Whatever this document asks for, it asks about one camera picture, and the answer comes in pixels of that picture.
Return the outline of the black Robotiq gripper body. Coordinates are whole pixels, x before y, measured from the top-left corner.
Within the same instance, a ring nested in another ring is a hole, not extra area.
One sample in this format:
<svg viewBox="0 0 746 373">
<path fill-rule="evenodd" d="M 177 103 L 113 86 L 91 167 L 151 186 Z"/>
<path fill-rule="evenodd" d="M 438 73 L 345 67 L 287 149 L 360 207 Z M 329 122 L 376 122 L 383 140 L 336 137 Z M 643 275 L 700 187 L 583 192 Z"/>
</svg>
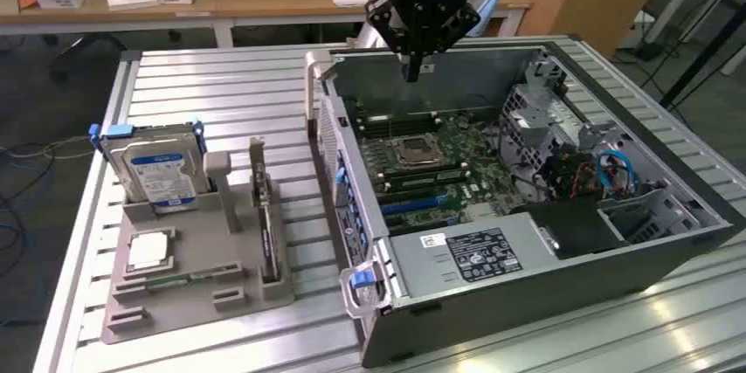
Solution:
<svg viewBox="0 0 746 373">
<path fill-rule="evenodd" d="M 444 52 L 476 24 L 467 0 L 391 0 L 391 7 L 400 20 L 393 39 L 403 55 Z"/>
</svg>

